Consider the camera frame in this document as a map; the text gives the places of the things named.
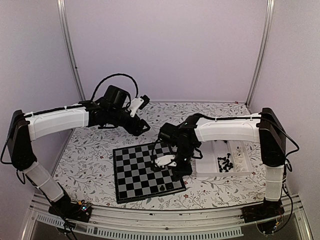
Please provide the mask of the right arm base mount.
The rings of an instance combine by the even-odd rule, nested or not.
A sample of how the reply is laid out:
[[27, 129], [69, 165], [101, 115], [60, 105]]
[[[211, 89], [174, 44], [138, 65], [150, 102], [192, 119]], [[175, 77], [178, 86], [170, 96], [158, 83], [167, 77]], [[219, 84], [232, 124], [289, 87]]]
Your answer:
[[240, 218], [245, 223], [263, 220], [256, 225], [257, 229], [264, 235], [270, 235], [276, 232], [283, 220], [284, 213], [285, 210], [281, 200], [268, 201], [264, 199], [260, 204], [242, 207]]

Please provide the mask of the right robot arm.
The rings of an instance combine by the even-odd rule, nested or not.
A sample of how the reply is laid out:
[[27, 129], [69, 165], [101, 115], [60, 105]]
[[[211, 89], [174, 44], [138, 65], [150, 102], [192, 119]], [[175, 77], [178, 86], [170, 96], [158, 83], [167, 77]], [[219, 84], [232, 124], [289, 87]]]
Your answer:
[[178, 125], [165, 123], [158, 138], [176, 152], [157, 157], [154, 165], [171, 168], [177, 178], [191, 174], [200, 179], [249, 175], [252, 168], [245, 143], [258, 144], [265, 166], [264, 203], [258, 213], [269, 218], [278, 210], [289, 168], [286, 142], [290, 137], [271, 108], [227, 117], [195, 113]]

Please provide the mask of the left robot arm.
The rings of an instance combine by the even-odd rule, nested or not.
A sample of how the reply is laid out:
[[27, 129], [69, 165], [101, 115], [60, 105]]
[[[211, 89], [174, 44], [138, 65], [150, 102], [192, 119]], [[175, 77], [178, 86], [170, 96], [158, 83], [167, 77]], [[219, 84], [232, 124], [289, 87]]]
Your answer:
[[129, 134], [139, 136], [149, 128], [137, 112], [149, 103], [147, 96], [136, 97], [124, 104], [121, 100], [102, 97], [96, 101], [85, 100], [74, 105], [53, 108], [40, 112], [24, 113], [16, 110], [11, 118], [3, 147], [9, 159], [2, 161], [23, 173], [40, 189], [63, 216], [74, 213], [71, 199], [46, 169], [49, 160], [56, 160], [55, 150], [60, 150], [63, 141], [60, 135], [76, 128], [122, 127]]

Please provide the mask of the black and white chessboard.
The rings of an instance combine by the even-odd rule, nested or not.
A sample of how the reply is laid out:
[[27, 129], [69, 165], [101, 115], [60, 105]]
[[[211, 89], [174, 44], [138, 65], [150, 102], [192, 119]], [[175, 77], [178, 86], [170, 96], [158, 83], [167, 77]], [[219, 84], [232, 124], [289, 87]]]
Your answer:
[[112, 151], [115, 196], [118, 204], [142, 201], [154, 197], [184, 192], [182, 179], [176, 180], [167, 166], [153, 171], [152, 156], [171, 155], [172, 149], [163, 142], [146, 143]]

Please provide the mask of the black chess pawn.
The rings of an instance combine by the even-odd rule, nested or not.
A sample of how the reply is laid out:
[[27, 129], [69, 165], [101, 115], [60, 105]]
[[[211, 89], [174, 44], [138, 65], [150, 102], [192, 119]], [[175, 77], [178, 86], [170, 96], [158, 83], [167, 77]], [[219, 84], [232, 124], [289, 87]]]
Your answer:
[[161, 186], [160, 186], [160, 188], [159, 188], [159, 190], [160, 190], [161, 192], [163, 192], [163, 191], [165, 191], [165, 190], [166, 190], [166, 188], [165, 188], [165, 186], [164, 186], [164, 185], [161, 185]]

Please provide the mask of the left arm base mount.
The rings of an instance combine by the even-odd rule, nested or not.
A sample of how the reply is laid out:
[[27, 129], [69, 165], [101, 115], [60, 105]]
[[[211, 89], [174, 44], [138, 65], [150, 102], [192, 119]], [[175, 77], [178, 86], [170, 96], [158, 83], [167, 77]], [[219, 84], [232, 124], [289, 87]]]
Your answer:
[[48, 212], [62, 219], [88, 223], [92, 214], [92, 204], [84, 200], [73, 202], [60, 199], [57, 202], [51, 203]]

